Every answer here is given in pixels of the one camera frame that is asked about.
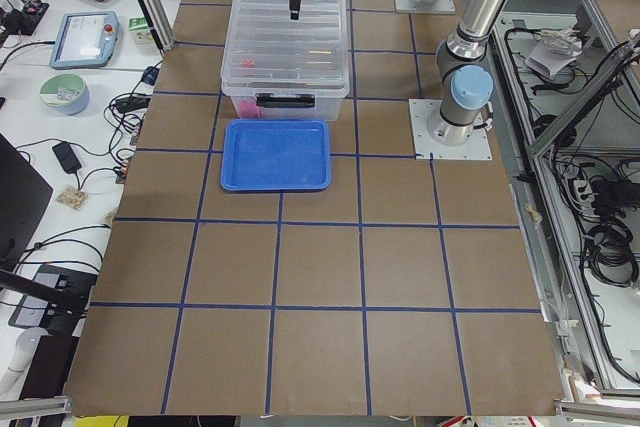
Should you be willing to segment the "blue plastic tray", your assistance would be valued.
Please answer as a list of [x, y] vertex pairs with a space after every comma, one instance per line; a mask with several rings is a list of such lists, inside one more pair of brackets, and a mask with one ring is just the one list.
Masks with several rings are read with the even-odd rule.
[[235, 120], [220, 184], [231, 192], [320, 191], [332, 182], [330, 132], [320, 120]]

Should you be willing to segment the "green white carton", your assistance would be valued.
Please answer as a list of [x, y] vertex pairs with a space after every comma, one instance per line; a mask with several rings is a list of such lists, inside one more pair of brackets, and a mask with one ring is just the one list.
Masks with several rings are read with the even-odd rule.
[[128, 32], [136, 45], [147, 45], [154, 43], [151, 29], [144, 17], [129, 18], [127, 27]]

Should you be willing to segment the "black power adapter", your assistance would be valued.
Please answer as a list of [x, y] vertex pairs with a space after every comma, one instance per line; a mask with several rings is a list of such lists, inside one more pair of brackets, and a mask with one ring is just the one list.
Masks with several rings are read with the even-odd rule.
[[52, 151], [65, 173], [75, 174], [82, 167], [70, 143], [59, 142], [52, 147]]

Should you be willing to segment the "black monitor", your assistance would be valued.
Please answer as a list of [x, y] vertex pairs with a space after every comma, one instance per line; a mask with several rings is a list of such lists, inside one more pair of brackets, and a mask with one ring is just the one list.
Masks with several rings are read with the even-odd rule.
[[13, 270], [48, 207], [53, 189], [1, 136], [1, 268]]

